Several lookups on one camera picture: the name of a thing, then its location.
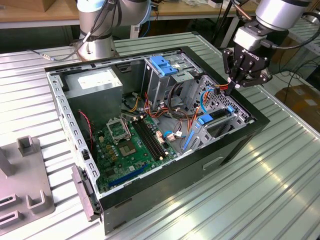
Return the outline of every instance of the robotic arm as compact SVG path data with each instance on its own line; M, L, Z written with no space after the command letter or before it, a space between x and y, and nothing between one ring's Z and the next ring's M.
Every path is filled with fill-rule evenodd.
M279 47L302 15L319 15L306 12L310 0L262 0L257 7L256 19L240 27L233 41L234 49L222 51L224 71L229 75L228 93L233 88L264 84L272 79L267 67L276 49L294 49L314 40L320 30L309 40L293 47Z
M150 0L78 0L83 39L78 54L83 60L117 55L112 27L143 24L149 19Z

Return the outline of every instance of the motherboard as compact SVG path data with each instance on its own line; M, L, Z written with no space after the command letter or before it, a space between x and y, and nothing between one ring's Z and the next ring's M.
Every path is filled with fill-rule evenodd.
M112 189L177 157L149 116L128 122L113 120L93 136L97 140L99 191Z

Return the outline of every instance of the blue drive bay latch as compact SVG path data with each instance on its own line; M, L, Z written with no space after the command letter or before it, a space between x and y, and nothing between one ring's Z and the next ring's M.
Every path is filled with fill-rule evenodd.
M178 70L173 68L169 64L169 61L165 60L163 56L151 56L150 61L163 76L176 74L178 72Z

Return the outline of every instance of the gray holder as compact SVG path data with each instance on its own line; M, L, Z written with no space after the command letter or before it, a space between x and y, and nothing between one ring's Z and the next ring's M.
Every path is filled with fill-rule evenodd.
M25 136L0 147L0 236L54 210L39 140Z

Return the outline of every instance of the metal table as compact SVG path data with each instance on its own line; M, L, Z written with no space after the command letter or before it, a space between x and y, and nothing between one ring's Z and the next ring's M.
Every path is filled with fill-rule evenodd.
M318 28L318 25L300 18L294 27L289 29L289 37L298 43L302 43L311 38L316 33ZM304 47L315 54L320 55L320 36Z
M115 42L121 55L189 46L218 73L222 57L199 35L182 33ZM71 47L45 49L57 58ZM67 62L77 62L74 56ZM43 68L29 52L0 55L0 146L24 135L40 139L55 212L1 240L105 239L87 222L71 177L74 164ZM241 93L270 124L236 158L112 232L109 239L316 239L320 233L319 134L262 87Z

